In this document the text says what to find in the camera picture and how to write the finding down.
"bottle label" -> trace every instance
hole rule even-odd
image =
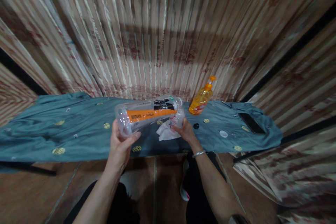
[[[194,108],[195,114],[201,114],[207,104],[208,103],[205,103]]]
[[[169,118],[169,124],[170,124],[169,125],[170,130],[175,133],[176,131],[172,129],[172,125],[175,125],[175,126],[177,125],[176,115],[174,115],[173,117]]]
[[[177,111],[174,110],[174,105],[171,104],[168,99],[155,100],[153,110],[127,110],[126,112],[130,123],[177,113]]]

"teal fabric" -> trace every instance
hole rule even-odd
[[[115,119],[114,107],[130,102],[120,98],[91,98],[83,92],[60,96],[39,96],[36,104],[11,122],[0,128],[0,161],[15,162],[72,162],[106,159],[110,150],[110,135]],[[201,115],[188,113],[189,103],[184,104],[185,114],[193,125],[199,123],[194,132],[206,151],[236,152],[256,151],[278,146],[281,131],[262,110],[248,103],[223,103],[210,101]],[[265,135],[243,130],[248,126],[238,113],[248,113],[264,129]],[[181,138],[159,141],[152,124],[141,130],[141,138],[134,146],[140,152],[132,156],[150,156],[182,153],[189,145]],[[227,138],[219,131],[228,133]],[[55,155],[53,150],[65,148],[64,154]]]

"silver bracelet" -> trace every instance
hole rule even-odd
[[[193,158],[199,156],[199,155],[202,155],[203,153],[205,153],[205,150],[201,150],[200,152],[197,152],[196,154],[193,155]]]

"hand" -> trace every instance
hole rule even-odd
[[[178,128],[175,125],[172,125],[171,128],[175,130],[177,133],[180,134],[180,136],[187,141],[190,145],[198,142],[193,127],[191,126],[190,122],[186,119],[186,117],[183,119],[183,125],[182,128]]]
[[[137,132],[124,139],[120,134],[118,121],[115,119],[112,124],[111,149],[105,171],[122,173],[130,159],[131,146],[140,136],[141,132]]]

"wooden floor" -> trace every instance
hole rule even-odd
[[[250,223],[278,223],[278,206],[244,180],[230,154],[218,154],[227,180]],[[187,203],[179,193],[186,156],[131,159],[125,184],[141,223],[185,223]],[[36,164],[57,170],[56,177],[18,172],[0,175],[0,223],[62,223],[106,161]]]

